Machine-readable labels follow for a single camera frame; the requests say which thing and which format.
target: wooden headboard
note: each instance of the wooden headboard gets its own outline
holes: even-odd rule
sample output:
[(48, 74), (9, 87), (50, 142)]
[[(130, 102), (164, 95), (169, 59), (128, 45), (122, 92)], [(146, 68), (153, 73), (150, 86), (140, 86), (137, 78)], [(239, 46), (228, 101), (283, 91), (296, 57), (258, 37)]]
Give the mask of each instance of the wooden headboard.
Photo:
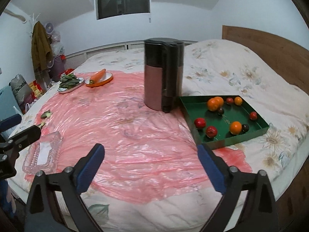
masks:
[(288, 83), (309, 95), (309, 51), (300, 45), (267, 32), (225, 26), (222, 39), (242, 44), (254, 51)]

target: carrot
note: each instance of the carrot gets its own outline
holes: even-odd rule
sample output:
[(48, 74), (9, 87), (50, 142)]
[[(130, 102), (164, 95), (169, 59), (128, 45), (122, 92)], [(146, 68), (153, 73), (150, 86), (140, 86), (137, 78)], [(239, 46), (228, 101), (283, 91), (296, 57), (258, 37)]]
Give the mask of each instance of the carrot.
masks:
[(92, 75), (89, 79), (89, 84), (96, 84), (97, 82), (99, 82), (99, 80), (104, 76), (106, 72), (106, 69), (103, 69), (99, 72), (97, 72), (96, 74)]

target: blue gripper pad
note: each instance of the blue gripper pad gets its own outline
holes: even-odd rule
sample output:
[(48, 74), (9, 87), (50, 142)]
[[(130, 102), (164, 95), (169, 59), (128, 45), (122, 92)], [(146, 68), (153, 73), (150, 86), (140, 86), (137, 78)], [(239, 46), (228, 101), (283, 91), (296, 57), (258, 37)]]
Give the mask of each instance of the blue gripper pad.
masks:
[(21, 116), (19, 114), (15, 114), (11, 117), (8, 117), (2, 121), (0, 121), (0, 132), (4, 132), (21, 122)]
[(224, 184), (224, 175), (218, 169), (203, 145), (197, 146), (197, 156), (209, 179), (211, 180), (211, 184), (214, 189), (222, 195), (225, 194), (227, 188)]
[(81, 194), (88, 190), (96, 172), (98, 171), (105, 156), (104, 146), (101, 144), (95, 144), (88, 155), (81, 158), (79, 162), (86, 161), (83, 168), (80, 170), (79, 174), (76, 176), (76, 191)]

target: floral bedspread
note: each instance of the floral bedspread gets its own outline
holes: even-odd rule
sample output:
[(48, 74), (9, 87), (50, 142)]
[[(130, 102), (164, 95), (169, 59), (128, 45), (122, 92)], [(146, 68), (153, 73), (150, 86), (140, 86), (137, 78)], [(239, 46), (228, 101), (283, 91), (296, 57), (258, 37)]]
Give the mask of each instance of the floral bedspread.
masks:
[[(75, 72), (88, 73), (103, 68), (127, 73), (143, 71), (144, 51), (132, 49), (97, 54)], [(56, 90), (57, 86), (53, 87), (34, 104), (15, 132), (34, 123), (42, 105)], [(253, 172), (266, 170), (271, 182), (281, 175), (309, 130), (309, 96), (288, 84), (250, 49), (227, 40), (207, 40), (185, 47), (182, 94), (241, 95), (245, 98), (270, 128), (263, 136), (229, 148), (242, 150)], [(22, 152), (16, 161), (18, 172), (22, 172), (25, 155), (26, 151)], [(13, 180), (29, 191), (30, 185), (24, 180), (24, 174), (18, 173)], [(211, 188), (205, 188), (162, 201), (134, 205), (104, 196), (90, 188), (82, 194), (82, 198), (105, 231), (173, 229), (194, 232), (199, 231), (211, 215), (220, 195)]]

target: orange plate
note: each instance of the orange plate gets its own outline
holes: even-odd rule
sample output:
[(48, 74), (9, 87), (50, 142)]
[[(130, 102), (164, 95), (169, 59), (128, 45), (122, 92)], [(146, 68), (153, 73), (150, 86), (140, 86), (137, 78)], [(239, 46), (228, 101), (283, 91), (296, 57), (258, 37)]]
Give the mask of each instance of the orange plate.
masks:
[(106, 72), (104, 74), (104, 76), (100, 79), (100, 81), (98, 83), (95, 83), (95, 84), (89, 84), (89, 80), (90, 80), (90, 78), (86, 79), (86, 81), (85, 81), (86, 86), (91, 87), (91, 88), (99, 87), (99, 86), (102, 86), (102, 85), (105, 85), (105, 84), (111, 82), (113, 80), (113, 74), (110, 73), (110, 72)]

